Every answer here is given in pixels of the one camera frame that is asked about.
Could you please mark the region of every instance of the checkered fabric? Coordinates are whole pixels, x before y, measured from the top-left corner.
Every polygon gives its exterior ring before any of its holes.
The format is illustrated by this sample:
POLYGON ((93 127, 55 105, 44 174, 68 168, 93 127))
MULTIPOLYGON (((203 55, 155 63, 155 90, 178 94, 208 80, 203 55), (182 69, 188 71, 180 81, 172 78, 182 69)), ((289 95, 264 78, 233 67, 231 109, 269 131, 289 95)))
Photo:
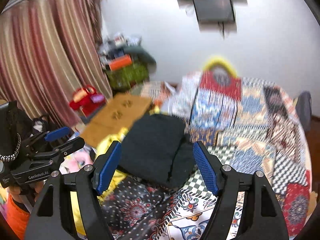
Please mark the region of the checkered fabric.
POLYGON ((235 146, 213 146, 208 147, 208 152, 216 155, 219 161, 224 164, 229 164, 235 153, 235 146))
MULTIPOLYGON (((232 160, 236 147, 228 146, 228 147, 220 147, 213 146, 208 147, 208 152, 212 155, 216 155, 219 161, 224 164, 229 164, 232 160)), ((188 181, 184 184, 184 186, 180 189, 182 191, 188 191, 193 193, 193 195, 197 195, 204 199, 209 199, 212 196, 212 193, 207 190, 204 181, 202 179, 201 173, 198 170, 188 179, 188 181)))
POLYGON ((286 154, 278 152, 273 171, 272 189, 276 194, 285 195, 289 183, 307 186, 306 168, 292 161, 286 154))
POLYGON ((265 139, 269 127, 267 125, 235 125, 233 128, 224 130, 225 132, 234 132, 239 135, 260 136, 265 139))

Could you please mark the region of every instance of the curtain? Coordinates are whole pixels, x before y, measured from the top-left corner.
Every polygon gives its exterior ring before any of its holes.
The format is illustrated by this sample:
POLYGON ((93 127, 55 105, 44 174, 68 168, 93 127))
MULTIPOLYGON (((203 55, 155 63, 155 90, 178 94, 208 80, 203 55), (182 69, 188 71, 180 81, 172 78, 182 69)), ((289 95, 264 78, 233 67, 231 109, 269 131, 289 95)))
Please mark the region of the curtain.
POLYGON ((49 113, 58 125, 79 117, 72 93, 111 88, 96 52, 88 0, 24 0, 0 15, 0 98, 17 100, 30 117, 49 113))

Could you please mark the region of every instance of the red toy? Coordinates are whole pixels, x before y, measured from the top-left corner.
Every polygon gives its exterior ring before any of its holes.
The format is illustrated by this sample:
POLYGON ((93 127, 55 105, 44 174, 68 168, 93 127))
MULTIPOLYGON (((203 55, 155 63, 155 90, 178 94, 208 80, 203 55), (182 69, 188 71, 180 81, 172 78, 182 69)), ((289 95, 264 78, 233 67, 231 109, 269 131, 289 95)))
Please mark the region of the red toy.
POLYGON ((90 85, 77 89, 72 98, 69 106, 75 111, 81 110, 86 117, 106 101, 104 95, 97 93, 97 90, 90 85))

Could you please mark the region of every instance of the patterned fabric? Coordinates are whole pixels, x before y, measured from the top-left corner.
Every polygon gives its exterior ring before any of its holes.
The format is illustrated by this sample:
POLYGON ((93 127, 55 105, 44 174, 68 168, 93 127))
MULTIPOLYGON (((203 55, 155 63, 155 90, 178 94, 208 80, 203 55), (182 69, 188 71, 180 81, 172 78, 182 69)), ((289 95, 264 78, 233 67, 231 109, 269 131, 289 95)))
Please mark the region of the patterned fabric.
POLYGON ((191 114, 191 125, 208 129, 229 128, 236 115, 236 103, 220 93, 199 88, 191 114))
POLYGON ((275 167, 272 178, 272 189, 277 194, 285 195, 289 183, 307 186, 306 168, 288 158, 287 154, 276 154, 275 167))
POLYGON ((306 221, 309 205, 309 188, 300 184, 289 184, 282 212, 289 236, 297 235, 306 221))
POLYGON ((224 164, 229 164, 230 161, 234 157, 236 147, 235 146, 210 146, 208 147, 208 152, 212 155, 216 155, 219 159, 219 161, 224 164))
MULTIPOLYGON (((169 113, 184 117, 187 122, 185 132, 190 134, 190 140, 202 141, 222 163, 229 163, 240 172, 262 170, 265 173, 284 212, 289 236, 293 238, 306 219, 311 191, 311 162, 292 99, 273 82, 242 78, 241 100, 231 100, 232 94, 217 92, 215 86, 221 84, 221 80, 214 79, 214 86, 206 81, 198 88, 201 74, 196 75, 199 79, 190 81, 193 76, 184 77, 181 89, 171 97, 174 100, 169 99, 174 102, 171 106, 174 105, 175 109, 169 113), (207 91, 209 97, 204 97, 202 91, 207 91), (199 92, 206 100, 199 100, 199 92), (229 119, 223 120, 225 125, 219 127, 222 107, 219 108, 218 104, 223 105, 221 98, 230 99, 236 114, 229 115, 229 119)), ((162 234, 153 235, 154 239, 191 240, 199 239, 203 233, 216 198, 206 189, 198 170, 177 195, 179 198, 173 197, 173 201, 178 204, 165 222, 159 223, 163 225, 158 228, 162 234)), ((227 239, 236 236, 243 202, 244 192, 239 192, 227 239)))
POLYGON ((190 142, 195 143, 196 141, 202 141, 204 146, 208 147, 214 145, 216 131, 213 128, 209 129, 199 129, 196 127, 191 127, 186 125, 185 133, 190 134, 190 142))
POLYGON ((282 101, 284 102, 285 108, 289 115, 289 118, 293 120, 295 123, 299 123, 299 117, 297 115, 296 108, 293 105, 293 100, 282 88, 279 88, 279 90, 282 97, 282 101))
POLYGON ((287 109, 283 103, 279 88, 264 88, 264 96, 270 114, 281 114, 288 118, 287 109))
POLYGON ((189 120, 201 75, 201 72, 194 72, 183 77, 180 89, 168 99, 167 109, 163 110, 189 120))
MULTIPOLYGON (((209 199, 205 199, 189 193, 183 193, 182 198, 184 202, 176 211, 173 211, 173 217, 165 226, 159 240, 196 240, 201 237, 217 198, 211 195, 209 199)), ((242 207, 236 207, 227 240, 236 237, 241 214, 242 207)))
POLYGON ((269 143, 237 138, 236 151, 230 165, 238 172, 253 174, 262 171, 269 182, 272 178, 276 148, 269 143))
POLYGON ((235 125, 230 129, 224 130, 227 133, 235 133, 245 136, 261 136, 265 139, 268 133, 268 127, 264 125, 235 125))
POLYGON ((235 125, 268 125, 268 111, 262 88, 242 88, 235 125))
POLYGON ((115 240, 148 239, 161 233, 181 201, 181 194, 170 196, 164 190, 127 177, 102 203, 102 213, 115 240))
POLYGON ((253 132, 252 134, 239 134, 238 132, 229 132, 225 130, 223 132, 217 133, 216 145, 230 146, 236 143, 237 138, 247 138, 250 140, 256 140, 260 142, 268 141, 266 140, 266 132, 261 130, 260 132, 253 132))
POLYGON ((152 81, 143 84, 140 96, 150 97, 156 105, 161 105, 171 96, 171 91, 167 88, 165 82, 152 81))
POLYGON ((235 101, 241 99, 241 79, 225 76, 224 80, 219 82, 220 75, 216 75, 211 71, 205 71, 201 77, 199 88, 218 92, 219 94, 228 96, 235 101))
MULTIPOLYGON (((216 155, 222 164, 229 164, 233 159, 235 147, 209 147, 208 152, 216 155)), ((188 191, 196 196, 209 198, 212 193, 208 191, 199 170, 197 170, 181 188, 182 191, 188 191)))
POLYGON ((200 170, 196 170, 196 172, 183 185, 181 190, 188 191, 193 195, 201 196, 204 198, 210 198, 212 196, 212 193, 205 186, 200 170))
POLYGON ((242 88, 263 88, 263 87, 274 87, 274 82, 266 81, 259 78, 242 78, 242 88))
POLYGON ((273 114, 272 127, 270 141, 277 150, 284 152, 295 162, 300 162, 301 143, 298 125, 280 114, 273 114))

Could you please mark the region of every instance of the wooden floor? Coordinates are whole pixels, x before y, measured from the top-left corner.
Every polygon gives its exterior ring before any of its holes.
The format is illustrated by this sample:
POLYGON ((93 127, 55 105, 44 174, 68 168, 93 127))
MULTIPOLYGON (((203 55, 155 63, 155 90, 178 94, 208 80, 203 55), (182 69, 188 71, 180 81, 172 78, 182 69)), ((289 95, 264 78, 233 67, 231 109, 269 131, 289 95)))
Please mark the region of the wooden floor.
POLYGON ((306 133, 312 165, 312 189, 320 193, 320 119, 311 121, 311 130, 306 133))

